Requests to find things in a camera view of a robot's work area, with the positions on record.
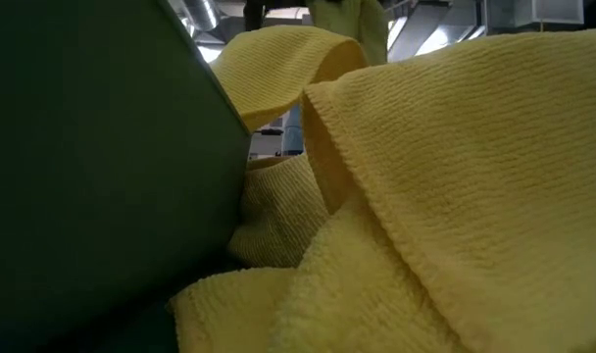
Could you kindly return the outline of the blue plastic bottle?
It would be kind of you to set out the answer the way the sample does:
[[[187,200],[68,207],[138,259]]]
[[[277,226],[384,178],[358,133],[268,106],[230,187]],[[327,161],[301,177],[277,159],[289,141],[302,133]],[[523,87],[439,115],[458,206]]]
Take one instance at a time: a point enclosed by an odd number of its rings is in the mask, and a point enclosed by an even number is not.
[[[285,156],[294,156],[303,152],[302,110],[296,104],[288,111],[284,120],[281,153]]]

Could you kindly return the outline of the teal plastic bin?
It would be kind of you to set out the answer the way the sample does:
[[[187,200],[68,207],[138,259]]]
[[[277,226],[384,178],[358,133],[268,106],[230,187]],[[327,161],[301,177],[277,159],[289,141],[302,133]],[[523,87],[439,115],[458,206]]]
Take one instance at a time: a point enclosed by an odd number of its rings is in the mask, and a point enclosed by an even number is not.
[[[249,145],[168,0],[0,0],[0,353],[177,353]]]

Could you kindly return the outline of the white ceiling unit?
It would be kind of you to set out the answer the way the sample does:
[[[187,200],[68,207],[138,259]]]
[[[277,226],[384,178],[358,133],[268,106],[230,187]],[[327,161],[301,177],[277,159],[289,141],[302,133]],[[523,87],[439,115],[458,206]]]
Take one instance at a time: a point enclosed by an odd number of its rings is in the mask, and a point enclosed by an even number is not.
[[[483,0],[494,27],[582,25],[583,0]]]

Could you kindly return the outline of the silver ventilation duct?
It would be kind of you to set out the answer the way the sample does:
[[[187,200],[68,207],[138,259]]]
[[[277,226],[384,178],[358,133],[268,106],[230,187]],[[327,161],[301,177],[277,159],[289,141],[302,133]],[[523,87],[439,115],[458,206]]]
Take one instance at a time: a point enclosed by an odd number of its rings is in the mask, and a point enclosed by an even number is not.
[[[210,31],[221,19],[214,0],[168,0],[189,32]]]

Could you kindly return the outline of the grey slanted ceiling duct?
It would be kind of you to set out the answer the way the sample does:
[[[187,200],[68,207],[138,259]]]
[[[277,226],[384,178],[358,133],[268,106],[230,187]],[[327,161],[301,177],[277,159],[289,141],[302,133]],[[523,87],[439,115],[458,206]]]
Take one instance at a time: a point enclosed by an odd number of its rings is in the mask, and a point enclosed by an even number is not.
[[[387,61],[400,62],[485,34],[484,0],[387,0]]]

